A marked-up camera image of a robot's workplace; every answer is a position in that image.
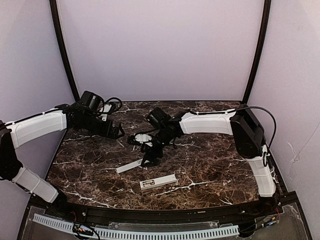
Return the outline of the white battery cover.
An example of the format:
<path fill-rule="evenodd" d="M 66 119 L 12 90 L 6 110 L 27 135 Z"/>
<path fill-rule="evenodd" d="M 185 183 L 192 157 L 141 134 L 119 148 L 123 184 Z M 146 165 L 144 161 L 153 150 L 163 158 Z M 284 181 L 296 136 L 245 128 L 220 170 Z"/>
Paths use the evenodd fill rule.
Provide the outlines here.
<path fill-rule="evenodd" d="M 120 174 L 120 173 L 126 172 L 128 170 L 131 170 L 133 168 L 139 167 L 141 165 L 141 163 L 142 163 L 142 160 L 143 159 L 141 158 L 141 159 L 136 160 L 134 162 L 128 163 L 128 164 L 123 165 L 123 166 L 120 166 L 120 167 L 116 168 L 116 172 L 118 174 Z"/>

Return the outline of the white remote control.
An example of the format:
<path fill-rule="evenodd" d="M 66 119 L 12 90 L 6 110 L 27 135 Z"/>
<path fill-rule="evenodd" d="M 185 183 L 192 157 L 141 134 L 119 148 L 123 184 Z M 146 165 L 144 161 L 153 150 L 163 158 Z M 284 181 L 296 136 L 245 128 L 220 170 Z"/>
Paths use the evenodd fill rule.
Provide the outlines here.
<path fill-rule="evenodd" d="M 145 182 L 145 181 L 154 181 L 154 185 L 149 188 L 143 188 L 143 182 Z M 170 175 L 166 175 L 166 176 L 162 176 L 162 177 L 157 177 L 157 178 L 152 178 L 152 179 L 140 181 L 139 185 L 140 185 L 141 190 L 147 190 L 147 189 L 151 189 L 151 188 L 157 188 L 160 186 L 164 186 L 167 184 L 176 183 L 177 181 L 178 181 L 178 179 L 177 179 L 176 175 L 170 174 Z"/>

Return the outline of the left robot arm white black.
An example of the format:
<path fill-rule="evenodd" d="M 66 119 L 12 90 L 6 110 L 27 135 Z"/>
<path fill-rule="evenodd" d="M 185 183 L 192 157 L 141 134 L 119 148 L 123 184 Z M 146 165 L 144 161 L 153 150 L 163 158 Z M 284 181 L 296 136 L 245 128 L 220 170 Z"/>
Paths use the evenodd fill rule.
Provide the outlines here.
<path fill-rule="evenodd" d="M 0 178 L 10 181 L 29 193 L 54 205 L 66 202 L 66 195 L 39 177 L 18 160 L 16 149 L 51 133 L 69 128 L 86 130 L 93 135 L 118 139 L 125 132 L 119 122 L 108 119 L 120 108 L 112 97 L 105 101 L 99 95 L 84 91 L 73 104 L 61 104 L 54 108 L 20 120 L 0 124 Z"/>

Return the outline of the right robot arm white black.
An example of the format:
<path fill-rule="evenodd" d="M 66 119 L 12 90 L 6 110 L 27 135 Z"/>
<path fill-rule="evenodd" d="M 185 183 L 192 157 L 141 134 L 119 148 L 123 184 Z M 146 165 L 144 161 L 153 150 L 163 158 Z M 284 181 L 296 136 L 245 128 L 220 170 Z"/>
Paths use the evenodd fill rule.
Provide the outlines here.
<path fill-rule="evenodd" d="M 146 120 L 157 131 L 136 133 L 133 139 L 141 144 L 144 153 L 141 165 L 155 163 L 163 157 L 163 148 L 183 135 L 198 133 L 233 136 L 237 153 L 249 163 L 255 177 L 262 209 L 275 207 L 279 202 L 274 167 L 269 161 L 270 144 L 264 128 L 253 113 L 254 107 L 245 104 L 224 111 L 198 112 L 187 110 L 174 116 L 161 108 L 152 110 Z"/>

